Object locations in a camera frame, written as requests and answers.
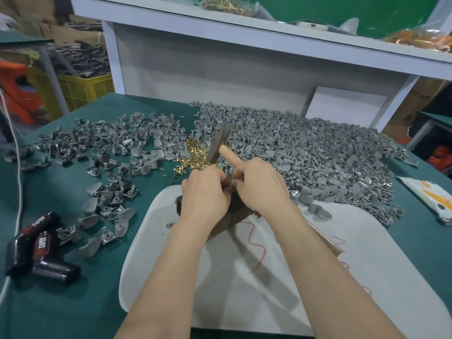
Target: black tool with red label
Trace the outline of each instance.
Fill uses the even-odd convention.
[[[69,285],[78,279],[81,268],[55,256],[58,244],[56,232],[45,231],[39,234],[34,244],[31,273]]]
[[[41,216],[31,225],[22,229],[6,245],[6,274],[19,277],[30,272],[33,262],[34,242],[38,235],[56,227],[61,218],[54,212]]]

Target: green backdrop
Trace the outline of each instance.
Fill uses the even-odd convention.
[[[249,1],[259,1],[276,20],[284,22],[312,20],[339,26],[351,17],[358,17],[358,35],[372,38],[425,23],[438,3],[438,0]]]

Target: yellow crate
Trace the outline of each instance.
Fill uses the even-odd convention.
[[[90,79],[82,79],[59,73],[56,76],[60,82],[69,111],[76,110],[105,94],[114,93],[113,79],[110,74]],[[57,97],[55,96],[47,73],[41,69],[29,66],[28,80],[42,98],[49,120],[54,121],[62,117],[63,113],[58,105]]]

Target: person's left hand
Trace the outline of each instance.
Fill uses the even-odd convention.
[[[193,170],[188,179],[182,181],[181,219],[199,223],[212,229],[226,214],[232,187],[226,175],[214,166]]]

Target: person's right hand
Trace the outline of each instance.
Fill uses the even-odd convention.
[[[290,202],[284,178],[270,163],[260,158],[238,165],[232,179],[243,203],[263,216],[267,210]]]

